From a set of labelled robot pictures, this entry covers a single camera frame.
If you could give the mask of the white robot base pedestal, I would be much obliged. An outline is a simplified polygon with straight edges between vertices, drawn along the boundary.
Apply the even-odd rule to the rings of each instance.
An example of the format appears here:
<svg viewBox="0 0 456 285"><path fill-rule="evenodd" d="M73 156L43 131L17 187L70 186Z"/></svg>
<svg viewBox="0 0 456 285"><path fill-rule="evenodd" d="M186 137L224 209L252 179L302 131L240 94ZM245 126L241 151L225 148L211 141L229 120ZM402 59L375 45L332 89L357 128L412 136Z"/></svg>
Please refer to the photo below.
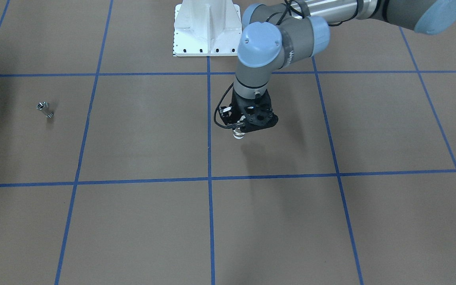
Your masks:
<svg viewBox="0 0 456 285"><path fill-rule="evenodd" d="M237 56L242 34L239 5L231 0L183 0L174 11L174 56Z"/></svg>

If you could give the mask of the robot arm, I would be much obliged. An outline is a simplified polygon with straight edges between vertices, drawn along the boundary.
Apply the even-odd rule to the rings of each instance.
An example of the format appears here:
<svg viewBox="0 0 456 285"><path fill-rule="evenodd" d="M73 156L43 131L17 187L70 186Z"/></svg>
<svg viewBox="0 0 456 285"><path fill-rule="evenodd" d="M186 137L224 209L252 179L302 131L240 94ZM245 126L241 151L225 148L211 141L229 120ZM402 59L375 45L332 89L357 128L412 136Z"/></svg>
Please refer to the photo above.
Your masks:
<svg viewBox="0 0 456 285"><path fill-rule="evenodd" d="M237 136L275 126L268 94L272 72L324 51L331 27L365 19L436 35L456 21L456 0L285 0L248 6L229 87L232 99L228 106L217 105L217 126Z"/></svg>

